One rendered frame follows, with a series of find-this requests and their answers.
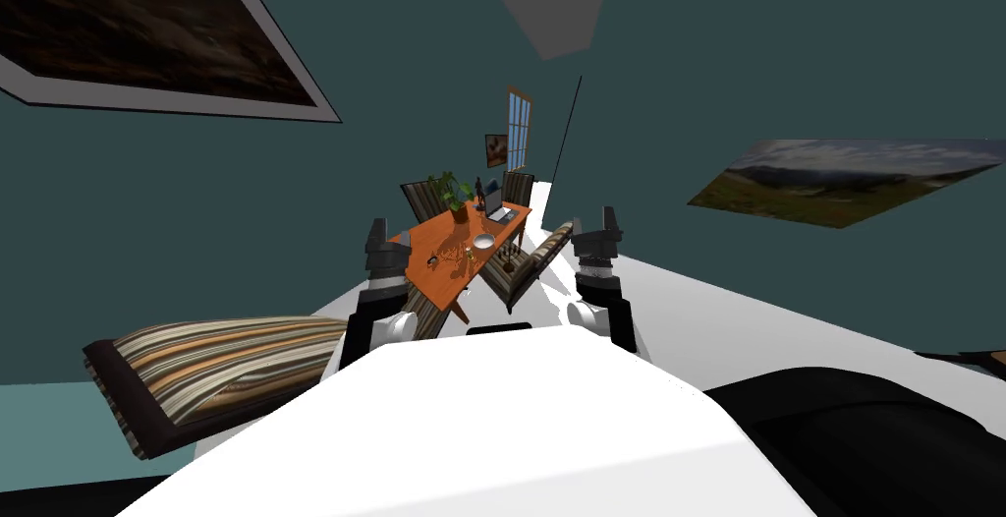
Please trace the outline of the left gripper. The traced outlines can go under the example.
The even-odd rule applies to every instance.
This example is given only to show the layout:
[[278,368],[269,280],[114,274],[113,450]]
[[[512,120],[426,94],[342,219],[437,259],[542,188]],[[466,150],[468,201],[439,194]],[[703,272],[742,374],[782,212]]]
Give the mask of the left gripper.
[[399,243],[388,241],[388,224],[383,217],[375,218],[370,226],[364,250],[368,279],[403,277],[409,266],[412,245],[409,231],[402,231]]

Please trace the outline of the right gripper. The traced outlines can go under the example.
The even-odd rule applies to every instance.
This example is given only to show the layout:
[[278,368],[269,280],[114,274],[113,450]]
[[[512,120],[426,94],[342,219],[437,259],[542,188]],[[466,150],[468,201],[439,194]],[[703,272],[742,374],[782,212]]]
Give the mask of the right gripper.
[[580,218],[574,220],[571,229],[574,254],[580,260],[617,258],[622,235],[614,206],[605,205],[602,207],[602,230],[586,232]]

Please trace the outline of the striped dining chair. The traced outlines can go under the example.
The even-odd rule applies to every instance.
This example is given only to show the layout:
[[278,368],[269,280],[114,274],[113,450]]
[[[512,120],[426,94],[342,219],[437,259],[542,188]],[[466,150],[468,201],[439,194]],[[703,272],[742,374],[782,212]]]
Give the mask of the striped dining chair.
[[449,210],[446,200],[429,181],[406,183],[400,188],[418,223],[424,223]]
[[158,324],[83,347],[133,454],[150,460],[274,412],[320,383],[347,323],[268,316]]
[[500,250],[480,270],[479,277],[496,293],[508,314],[513,313],[517,302],[559,256],[560,250],[569,243],[573,229],[574,220],[564,222],[530,254],[520,249],[509,254]]
[[411,283],[408,284],[407,303],[402,312],[416,315],[415,340],[437,338],[446,319],[451,314],[450,310],[439,310],[430,303],[420,289]]
[[505,172],[502,186],[503,202],[529,207],[534,181],[532,174]]

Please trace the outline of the orange wooden dining table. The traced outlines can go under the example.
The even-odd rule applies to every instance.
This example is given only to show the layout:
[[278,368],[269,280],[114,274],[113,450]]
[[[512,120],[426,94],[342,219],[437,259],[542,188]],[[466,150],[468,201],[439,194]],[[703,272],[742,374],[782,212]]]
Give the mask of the orange wooden dining table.
[[501,223],[475,208],[474,189],[451,172],[431,174],[424,181],[442,195],[449,210],[407,230],[412,255],[406,278],[439,310],[450,310],[467,323],[459,304],[463,290],[496,252],[525,238],[532,207],[504,202],[513,218]]

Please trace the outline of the blue paned window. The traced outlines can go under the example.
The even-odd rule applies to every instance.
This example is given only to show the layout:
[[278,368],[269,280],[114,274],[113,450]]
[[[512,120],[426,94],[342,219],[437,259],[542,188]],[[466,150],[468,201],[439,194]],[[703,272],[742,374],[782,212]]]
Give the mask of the blue paned window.
[[514,87],[508,87],[507,171],[526,166],[533,101]]

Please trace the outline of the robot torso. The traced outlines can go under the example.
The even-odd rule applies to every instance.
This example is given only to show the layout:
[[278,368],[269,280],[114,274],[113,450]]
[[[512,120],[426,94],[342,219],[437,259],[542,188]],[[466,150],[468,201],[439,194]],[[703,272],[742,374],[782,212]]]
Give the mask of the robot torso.
[[573,325],[389,344],[117,517],[815,517],[700,390]]

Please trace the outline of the large dark framed picture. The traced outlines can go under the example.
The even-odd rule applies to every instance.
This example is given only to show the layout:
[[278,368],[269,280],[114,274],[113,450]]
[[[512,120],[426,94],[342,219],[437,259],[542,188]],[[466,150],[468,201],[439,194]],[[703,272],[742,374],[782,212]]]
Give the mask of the large dark framed picture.
[[339,121],[261,0],[0,0],[0,91],[32,106]]

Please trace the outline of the green landscape wall picture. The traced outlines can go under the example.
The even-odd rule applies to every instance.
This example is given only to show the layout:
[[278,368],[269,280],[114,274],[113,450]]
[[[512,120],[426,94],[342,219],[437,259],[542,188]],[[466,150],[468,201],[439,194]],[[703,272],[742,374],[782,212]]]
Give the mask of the green landscape wall picture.
[[759,140],[689,204],[832,229],[1006,162],[1006,139]]

